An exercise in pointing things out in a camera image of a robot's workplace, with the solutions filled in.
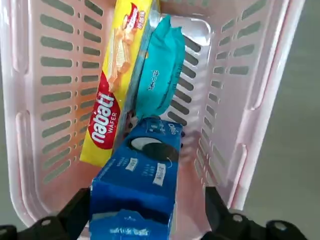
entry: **yellow snack package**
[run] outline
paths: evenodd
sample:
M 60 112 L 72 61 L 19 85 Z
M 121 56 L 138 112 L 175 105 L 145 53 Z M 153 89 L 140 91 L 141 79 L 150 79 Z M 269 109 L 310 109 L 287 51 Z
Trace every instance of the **yellow snack package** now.
M 160 17 L 159 0 L 117 0 L 81 161 L 103 167 L 123 140 L 150 37 Z

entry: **gray floor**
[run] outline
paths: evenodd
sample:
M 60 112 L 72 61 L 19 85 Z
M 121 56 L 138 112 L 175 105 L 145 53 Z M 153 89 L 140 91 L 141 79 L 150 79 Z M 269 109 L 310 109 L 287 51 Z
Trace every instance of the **gray floor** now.
M 306 0 L 244 208 L 260 224 L 291 221 L 309 240 L 319 239 L 319 11 L 319 0 Z M 10 200 L 5 142 L 0 104 L 0 225 L 23 229 Z

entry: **snack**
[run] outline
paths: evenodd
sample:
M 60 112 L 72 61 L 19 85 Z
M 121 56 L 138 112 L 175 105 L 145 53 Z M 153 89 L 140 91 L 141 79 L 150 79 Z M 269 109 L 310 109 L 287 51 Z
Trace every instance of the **snack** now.
M 81 161 L 103 167 L 112 155 L 115 140 L 122 141 L 156 27 L 151 23 L 159 22 L 159 10 L 159 0 L 117 0 Z
M 170 106 L 184 59 L 185 39 L 182 28 L 172 28 L 171 17 L 167 15 L 150 39 L 135 106 L 139 120 L 160 116 Z
M 137 239 L 141 230 L 143 239 L 168 238 L 181 134 L 181 124 L 156 118 L 144 118 L 131 131 L 92 181 L 91 239 Z

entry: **oreo cookie image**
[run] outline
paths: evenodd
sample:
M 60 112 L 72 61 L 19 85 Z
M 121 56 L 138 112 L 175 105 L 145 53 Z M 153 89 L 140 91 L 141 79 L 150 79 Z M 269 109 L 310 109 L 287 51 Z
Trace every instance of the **oreo cookie image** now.
M 129 139 L 127 145 L 130 149 L 158 162 L 178 162 L 179 160 L 179 152 L 174 147 L 156 138 L 136 137 Z

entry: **red logo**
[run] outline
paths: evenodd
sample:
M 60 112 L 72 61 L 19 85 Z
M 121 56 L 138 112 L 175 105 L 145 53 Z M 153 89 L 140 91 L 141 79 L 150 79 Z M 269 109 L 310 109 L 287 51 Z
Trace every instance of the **red logo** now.
M 145 16 L 145 11 L 139 11 L 138 7 L 134 3 L 131 3 L 130 15 L 124 16 L 124 21 L 126 22 L 124 29 L 127 29 L 129 32 L 136 28 L 141 30 L 145 24 Z
M 109 92 L 109 83 L 105 73 L 102 72 L 88 127 L 90 136 L 97 147 L 106 150 L 113 148 L 120 113 L 117 99 L 112 92 Z

